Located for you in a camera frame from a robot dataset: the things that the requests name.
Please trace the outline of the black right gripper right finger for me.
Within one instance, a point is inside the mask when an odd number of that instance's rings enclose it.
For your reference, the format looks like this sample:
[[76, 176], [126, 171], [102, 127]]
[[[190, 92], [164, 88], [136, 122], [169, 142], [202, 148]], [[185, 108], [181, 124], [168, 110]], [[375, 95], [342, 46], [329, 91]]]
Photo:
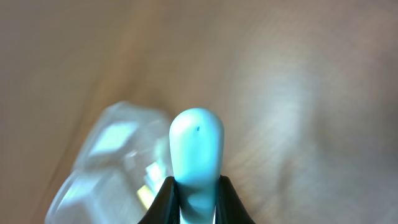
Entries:
[[221, 175], [216, 199], [216, 224], [255, 224], [246, 211], [230, 179]]

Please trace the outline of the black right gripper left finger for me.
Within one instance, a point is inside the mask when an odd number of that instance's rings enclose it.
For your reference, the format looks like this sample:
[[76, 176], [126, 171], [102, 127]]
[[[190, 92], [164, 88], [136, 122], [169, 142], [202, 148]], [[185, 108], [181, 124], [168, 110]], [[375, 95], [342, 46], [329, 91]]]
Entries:
[[138, 224], [180, 224], [178, 185], [172, 176], [164, 180], [152, 205]]

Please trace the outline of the yellow plastic knife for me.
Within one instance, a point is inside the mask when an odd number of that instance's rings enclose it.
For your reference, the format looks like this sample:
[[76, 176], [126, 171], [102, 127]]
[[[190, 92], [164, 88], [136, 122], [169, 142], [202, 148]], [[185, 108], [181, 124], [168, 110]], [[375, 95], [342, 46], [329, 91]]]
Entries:
[[141, 203], [143, 204], [144, 208], [148, 210], [150, 206], [152, 205], [155, 195], [151, 191], [148, 186], [143, 185], [138, 191], [137, 191], [137, 196]]

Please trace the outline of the light blue plastic knife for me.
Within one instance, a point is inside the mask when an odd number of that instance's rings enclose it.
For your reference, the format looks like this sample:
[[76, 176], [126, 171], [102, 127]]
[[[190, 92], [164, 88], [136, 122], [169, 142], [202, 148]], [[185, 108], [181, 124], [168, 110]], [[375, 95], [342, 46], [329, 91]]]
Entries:
[[223, 123], [209, 110], [191, 108], [172, 121], [169, 139], [182, 223], [213, 223], [223, 160]]

